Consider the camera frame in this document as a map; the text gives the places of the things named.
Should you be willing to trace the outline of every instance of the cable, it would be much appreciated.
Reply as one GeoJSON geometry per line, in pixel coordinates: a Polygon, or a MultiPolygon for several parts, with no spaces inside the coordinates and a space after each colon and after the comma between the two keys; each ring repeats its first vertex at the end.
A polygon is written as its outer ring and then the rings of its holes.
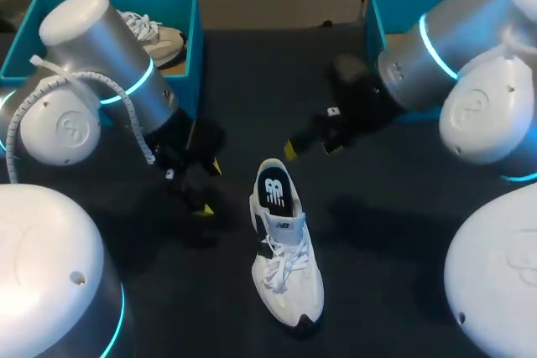
{"type": "MultiPolygon", "coordinates": [[[[130,100],[130,98],[128,97],[128,95],[125,93],[125,90],[122,87],[120,87],[114,80],[100,73],[95,73],[91,71],[82,71],[82,72],[72,73],[72,76],[76,80],[99,81],[107,85],[111,89],[113,89],[114,92],[116,92],[116,94],[118,94],[121,97],[123,104],[127,108],[128,117],[131,122],[131,128],[133,129],[133,134],[134,134],[134,137],[136,138],[138,146],[142,150],[143,156],[145,157],[147,163],[149,165],[153,165],[155,161],[155,157],[153,153],[151,152],[151,149],[149,148],[149,146],[143,139],[142,129],[140,128],[140,124],[136,116],[136,111],[134,110],[134,105],[132,101],[130,100]]],[[[59,77],[58,75],[51,77],[51,80],[53,80],[52,83],[38,86],[28,97],[26,97],[24,102],[20,104],[20,106],[17,108],[17,111],[13,114],[11,122],[9,123],[8,135],[7,135],[7,140],[6,140],[6,164],[8,166],[9,182],[12,184],[16,184],[18,182],[17,170],[15,168],[15,161],[14,161],[15,159],[14,149],[15,149],[15,142],[17,139],[18,127],[20,126],[20,122],[23,120],[23,117],[26,114],[26,112],[29,110],[29,108],[32,107],[38,100],[43,98],[43,96],[46,96],[51,91],[56,90],[60,88],[61,86],[64,86],[70,81],[69,78],[59,77]]]]}

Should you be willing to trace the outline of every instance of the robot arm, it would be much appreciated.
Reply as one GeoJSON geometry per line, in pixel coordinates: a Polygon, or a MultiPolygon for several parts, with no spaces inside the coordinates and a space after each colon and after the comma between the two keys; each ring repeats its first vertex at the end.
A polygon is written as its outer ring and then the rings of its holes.
{"type": "Polygon", "coordinates": [[[535,0],[445,0],[381,52],[376,70],[338,57],[328,74],[335,113],[313,116],[286,153],[293,158],[317,139],[330,153],[444,103],[441,138],[458,158],[514,177],[537,172],[535,46],[535,0]]]}
{"type": "Polygon", "coordinates": [[[9,178],[15,155],[70,165],[94,151],[100,112],[132,133],[146,159],[184,189],[186,170],[213,164],[223,131],[191,119],[108,0],[66,0],[39,28],[46,48],[24,87],[0,99],[0,139],[9,178]]]}

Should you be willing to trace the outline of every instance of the silver metal cylinder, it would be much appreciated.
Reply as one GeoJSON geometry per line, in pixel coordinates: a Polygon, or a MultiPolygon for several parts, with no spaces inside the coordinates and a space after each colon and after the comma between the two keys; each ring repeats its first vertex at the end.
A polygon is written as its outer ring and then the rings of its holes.
{"type": "Polygon", "coordinates": [[[36,358],[134,358],[133,317],[123,285],[105,252],[101,282],[78,322],[36,358]]]}
{"type": "MultiPolygon", "coordinates": [[[[59,44],[46,44],[49,60],[69,72],[93,71],[116,81],[129,95],[134,104],[143,133],[161,127],[177,109],[176,98],[153,61],[134,38],[133,33],[122,21],[117,10],[108,0],[106,10],[91,27],[72,39],[59,44]]],[[[77,0],[67,0],[78,7],[77,0]]],[[[60,18],[52,11],[47,19],[60,18]]],[[[129,126],[128,115],[119,97],[107,86],[98,82],[87,82],[102,100],[105,113],[119,126],[129,126]]]]}
{"type": "Polygon", "coordinates": [[[379,73],[403,108],[427,110],[441,105],[467,62],[499,45],[506,33],[537,44],[535,25],[512,0],[444,0],[380,54],[379,73]]]}

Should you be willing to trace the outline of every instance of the white shoelace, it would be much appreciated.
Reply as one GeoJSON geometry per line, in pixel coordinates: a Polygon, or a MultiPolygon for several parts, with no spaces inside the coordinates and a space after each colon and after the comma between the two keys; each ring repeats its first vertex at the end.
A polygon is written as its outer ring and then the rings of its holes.
{"type": "Polygon", "coordinates": [[[308,267],[309,255],[308,245],[305,243],[305,237],[302,236],[298,246],[289,246],[274,241],[267,235],[263,242],[274,253],[274,257],[268,261],[268,267],[264,269],[263,283],[272,288],[276,293],[282,293],[287,288],[285,281],[291,272],[302,270],[308,267]]]}
{"type": "Polygon", "coordinates": [[[119,12],[119,14],[138,41],[150,41],[159,35],[159,26],[162,23],[150,20],[147,14],[143,16],[132,12],[119,12]]]}

